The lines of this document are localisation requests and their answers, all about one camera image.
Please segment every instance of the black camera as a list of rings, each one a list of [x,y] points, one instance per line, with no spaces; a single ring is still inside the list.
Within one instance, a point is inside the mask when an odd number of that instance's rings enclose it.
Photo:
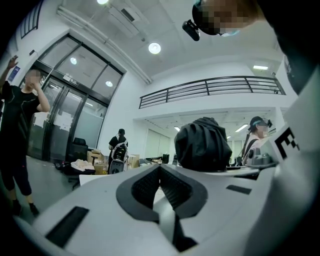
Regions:
[[[194,40],[199,41],[200,40],[200,33],[198,31],[197,26],[189,19],[188,21],[185,21],[182,24],[182,28],[187,34]]]

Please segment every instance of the cardboard box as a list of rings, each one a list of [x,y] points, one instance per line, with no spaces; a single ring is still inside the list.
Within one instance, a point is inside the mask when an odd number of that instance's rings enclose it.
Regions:
[[[94,149],[92,151],[88,151],[86,154],[86,159],[89,163],[92,163],[93,158],[92,157],[97,157],[95,160],[99,162],[105,162],[105,156],[101,154],[101,151],[98,149]]]
[[[133,168],[138,168],[139,165],[139,154],[131,154],[129,155],[128,163],[129,163],[129,168],[128,169],[133,169]]]
[[[94,166],[95,169],[95,175],[107,175],[108,173],[108,164],[107,163],[102,163],[102,164],[95,164]]]

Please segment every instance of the hand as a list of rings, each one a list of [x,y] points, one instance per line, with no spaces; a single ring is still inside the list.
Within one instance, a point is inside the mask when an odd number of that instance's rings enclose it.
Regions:
[[[33,86],[34,86],[34,89],[38,92],[39,90],[41,90],[41,84],[40,83],[34,83],[33,84]]]
[[[12,69],[14,68],[17,64],[18,64],[18,61],[16,62],[18,56],[17,55],[14,55],[10,60],[9,60],[9,63],[8,63],[8,69]]]

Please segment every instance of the glass door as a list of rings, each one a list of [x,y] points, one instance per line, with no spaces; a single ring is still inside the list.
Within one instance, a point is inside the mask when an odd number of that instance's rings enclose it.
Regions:
[[[35,113],[31,120],[28,138],[27,154],[33,158],[43,158],[43,144],[45,131],[57,99],[61,96],[64,85],[55,79],[50,78],[43,87],[44,95],[50,104],[50,112]]]
[[[77,110],[81,108],[86,96],[71,88],[66,88],[53,109],[49,119],[50,130],[46,134],[45,159],[51,162],[66,160],[70,129],[76,120]]]

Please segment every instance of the black shirt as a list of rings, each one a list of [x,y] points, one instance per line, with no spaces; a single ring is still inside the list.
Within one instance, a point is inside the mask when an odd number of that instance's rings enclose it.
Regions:
[[[5,81],[1,98],[4,99],[4,110],[0,129],[1,148],[14,149],[25,154],[28,145],[28,130],[32,115],[40,104],[33,93],[23,93],[21,88]]]
[[[127,139],[125,136],[119,137],[119,139],[117,138],[117,136],[112,137],[112,139],[109,142],[109,145],[112,146],[112,149],[114,149],[116,147],[116,145],[118,145],[119,143],[123,143],[125,142]],[[111,158],[112,155],[112,150],[109,154],[109,158]]]
[[[287,76],[299,94],[320,63],[317,2],[257,0],[257,3],[286,55]]]

